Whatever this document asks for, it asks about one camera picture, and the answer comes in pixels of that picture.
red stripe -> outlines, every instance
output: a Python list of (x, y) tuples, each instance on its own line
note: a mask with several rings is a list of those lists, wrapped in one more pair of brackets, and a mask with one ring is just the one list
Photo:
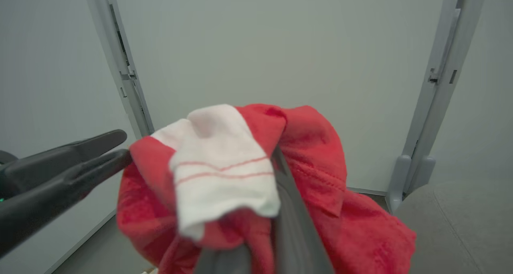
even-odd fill
[(218, 168), (218, 167), (216, 167), (216, 166), (214, 166), (214, 165), (212, 165), (210, 163), (204, 162), (204, 161), (182, 161), (182, 162), (178, 163), (178, 165), (176, 166), (176, 168), (174, 168), (173, 171), (176, 171), (178, 169), (178, 167), (180, 167), (180, 166), (207, 166), (209, 168), (213, 168), (214, 170), (218, 170), (218, 171), (222, 172), (222, 171), (226, 171), (226, 170), (229, 170), (231, 168), (238, 167), (238, 166), (246, 165), (246, 164), (249, 164), (249, 163), (254, 163), (256, 161), (262, 161), (263, 159), (267, 159), (267, 156), (256, 158), (256, 159), (251, 159), (251, 160), (247, 160), (247, 161), (243, 161), (243, 162), (240, 162), (240, 163), (237, 163), (237, 164), (233, 164), (233, 165), (230, 165), (230, 166), (227, 166), (227, 167), (223, 167), (223, 168)]
[(178, 182), (175, 183), (175, 186), (178, 186), (186, 181), (191, 181), (192, 179), (200, 178), (200, 177), (220, 177), (225, 179), (245, 179), (250, 177), (257, 177), (257, 176), (267, 176), (267, 175), (274, 175), (273, 172), (260, 172), (260, 173), (252, 173), (252, 174), (245, 174), (245, 175), (227, 175), (227, 174), (221, 174), (216, 172), (204, 172), (204, 173), (198, 173), (191, 176), (187, 176), (183, 179), (180, 179)]

metal bracket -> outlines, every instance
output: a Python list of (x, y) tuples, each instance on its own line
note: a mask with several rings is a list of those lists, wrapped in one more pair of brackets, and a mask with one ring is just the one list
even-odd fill
[(130, 67), (130, 65), (127, 66), (128, 68), (128, 75), (130, 76), (131, 79), (137, 79), (137, 77), (135, 76), (135, 71), (132, 70), (132, 68)]
[(396, 166), (392, 172), (392, 179), (390, 179), (385, 196), (385, 201), (391, 214), (394, 214), (403, 202), (403, 187), (411, 164), (412, 157), (408, 155), (402, 155), (397, 158)]
[(438, 83), (438, 78), (440, 78), (440, 75), (438, 73), (432, 73), (431, 75), (429, 75), (427, 82), (431, 83), (431, 84), (436, 84), (436, 83)]
[(128, 80), (134, 80), (136, 79), (135, 78), (135, 74), (134, 73), (131, 73), (131, 74), (121, 74), (121, 80), (122, 81), (128, 81)]
[(418, 170), (416, 171), (415, 175), (415, 184), (413, 187), (410, 187), (411, 192), (429, 183), (429, 179), (431, 179), (431, 174), (433, 173), (435, 164), (436, 159), (431, 156), (424, 157), (420, 161)]

towel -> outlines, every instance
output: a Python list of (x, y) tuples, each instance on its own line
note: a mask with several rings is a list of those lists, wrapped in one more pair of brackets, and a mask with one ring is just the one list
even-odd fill
[(119, 229), (163, 274), (192, 273), (201, 247), (241, 243), (253, 273), (273, 274), (280, 200), (269, 158), (277, 145), (337, 273), (408, 272), (415, 233), (346, 189), (337, 132), (309, 106), (207, 107), (136, 141), (121, 179)]

baseboard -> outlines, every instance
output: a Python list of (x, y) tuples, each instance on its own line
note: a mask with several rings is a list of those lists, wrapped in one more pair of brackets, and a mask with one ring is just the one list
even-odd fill
[(61, 264), (64, 263), (64, 261), (66, 261), (66, 259), (68, 259), (73, 253), (75, 253), (75, 251), (77, 251), (80, 248), (80, 246), (83, 245), (83, 243), (86, 243), (86, 241), (89, 238), (91, 238), (103, 225), (105, 225), (105, 223), (107, 223), (112, 217), (114, 217), (115, 214), (116, 210), (110, 212), (110, 214), (108, 214), (103, 220), (101, 220), (101, 222), (98, 223), (98, 225), (96, 225), (95, 228), (93, 228), (93, 230), (91, 230), (87, 235), (85, 235), (77, 244), (75, 244), (75, 246), (73, 246), (73, 248), (66, 252), (66, 254), (64, 254), (64, 256), (62, 256), (52, 267), (46, 270), (44, 274), (52, 274), (55, 270), (57, 270), (57, 268), (59, 268), (59, 266), (61, 266)]
[(360, 189), (360, 188), (352, 188), (352, 187), (348, 187), (348, 189), (352, 190), (353, 192), (357, 192), (357, 193), (361, 193), (361, 194), (369, 194), (369, 195), (376, 195), (376, 196), (386, 196), (386, 192), (383, 192), (383, 191)]

gray wall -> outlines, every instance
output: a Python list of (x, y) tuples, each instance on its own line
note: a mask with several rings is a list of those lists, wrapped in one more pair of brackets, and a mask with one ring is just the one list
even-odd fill
[(485, 0), (431, 156), (431, 183), (513, 173), (513, 3)]
[[(122, 147), (134, 142), (86, 0), (0, 0), (0, 121), (0, 149), (18, 157), (114, 129), (128, 134)], [(0, 259), (0, 272), (48, 271), (115, 210), (120, 176)]]

